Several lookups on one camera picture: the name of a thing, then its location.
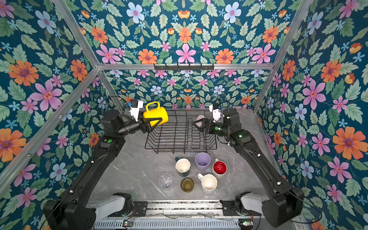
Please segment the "yellow mug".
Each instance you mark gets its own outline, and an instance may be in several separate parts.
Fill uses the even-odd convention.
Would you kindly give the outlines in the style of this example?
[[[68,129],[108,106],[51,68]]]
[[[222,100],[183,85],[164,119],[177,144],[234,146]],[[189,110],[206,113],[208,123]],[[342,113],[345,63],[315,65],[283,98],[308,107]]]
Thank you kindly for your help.
[[[157,106],[153,109],[149,109],[150,105],[157,104]],[[146,105],[146,111],[143,113],[143,117],[145,120],[149,118],[156,118],[156,120],[150,121],[150,126],[155,126],[156,124],[162,125],[168,122],[168,114],[164,107],[161,107],[159,102],[151,102]]]

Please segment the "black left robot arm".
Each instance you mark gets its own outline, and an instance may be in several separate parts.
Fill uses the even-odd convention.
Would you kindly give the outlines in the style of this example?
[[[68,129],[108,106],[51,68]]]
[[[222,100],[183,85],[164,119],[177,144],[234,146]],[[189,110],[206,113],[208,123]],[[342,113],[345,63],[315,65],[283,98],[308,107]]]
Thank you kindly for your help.
[[[134,212],[130,194],[114,193],[109,199],[95,202],[90,202],[90,196],[107,167],[119,155],[126,135],[137,131],[150,133],[168,121],[163,108],[138,113],[138,116],[124,121],[125,115],[117,110],[103,115],[101,123],[105,135],[94,147],[90,161],[57,201],[49,200],[43,207],[52,230],[91,230],[96,221],[111,214]]]

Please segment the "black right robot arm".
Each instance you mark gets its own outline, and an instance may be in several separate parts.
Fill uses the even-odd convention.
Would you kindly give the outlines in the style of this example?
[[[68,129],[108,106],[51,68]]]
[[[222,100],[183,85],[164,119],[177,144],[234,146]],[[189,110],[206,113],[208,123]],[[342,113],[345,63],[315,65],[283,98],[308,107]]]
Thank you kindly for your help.
[[[238,212],[246,210],[259,213],[274,228],[301,214],[304,192],[292,186],[270,163],[252,134],[242,128],[237,109],[226,108],[220,112],[218,119],[201,118],[192,124],[202,133],[224,137],[227,145],[247,161],[263,185],[265,196],[252,192],[240,195],[241,208]]]

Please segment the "dark green mug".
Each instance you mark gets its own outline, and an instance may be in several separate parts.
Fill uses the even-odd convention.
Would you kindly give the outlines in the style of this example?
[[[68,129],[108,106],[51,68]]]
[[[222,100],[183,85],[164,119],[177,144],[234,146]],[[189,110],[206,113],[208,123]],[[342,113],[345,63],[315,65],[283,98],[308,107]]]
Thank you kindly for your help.
[[[187,177],[190,174],[191,163],[186,158],[175,158],[175,169],[181,177]]]

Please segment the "pale pink mug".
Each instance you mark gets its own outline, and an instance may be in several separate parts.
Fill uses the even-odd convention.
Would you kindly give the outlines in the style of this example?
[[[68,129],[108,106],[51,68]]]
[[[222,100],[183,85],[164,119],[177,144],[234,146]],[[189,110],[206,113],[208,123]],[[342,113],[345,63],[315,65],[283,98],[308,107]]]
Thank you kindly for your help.
[[[205,116],[204,115],[199,115],[197,118],[196,118],[196,125],[198,126],[198,127],[202,127],[202,119],[204,119],[205,118]]]

